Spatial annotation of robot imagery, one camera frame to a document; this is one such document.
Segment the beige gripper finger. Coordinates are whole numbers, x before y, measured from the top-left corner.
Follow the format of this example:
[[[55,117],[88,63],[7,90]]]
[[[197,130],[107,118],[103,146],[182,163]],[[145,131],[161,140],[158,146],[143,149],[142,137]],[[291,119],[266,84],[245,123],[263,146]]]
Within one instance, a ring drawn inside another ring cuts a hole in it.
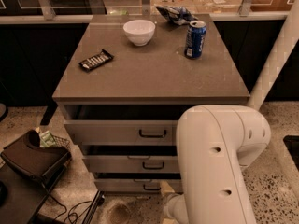
[[[169,185],[169,183],[167,181],[161,181],[160,182],[160,192],[162,194],[162,196],[166,196],[168,194],[172,194],[174,193],[174,189]]]

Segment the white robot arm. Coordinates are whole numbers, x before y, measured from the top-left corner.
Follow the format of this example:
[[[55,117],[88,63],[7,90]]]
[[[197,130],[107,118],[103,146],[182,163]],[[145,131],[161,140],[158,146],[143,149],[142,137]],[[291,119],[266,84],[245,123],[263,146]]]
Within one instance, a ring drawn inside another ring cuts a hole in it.
[[[298,26],[295,0],[245,106],[198,105],[181,116],[177,152],[183,193],[161,183],[162,224],[256,224],[242,171],[270,142],[259,109],[298,42]]]

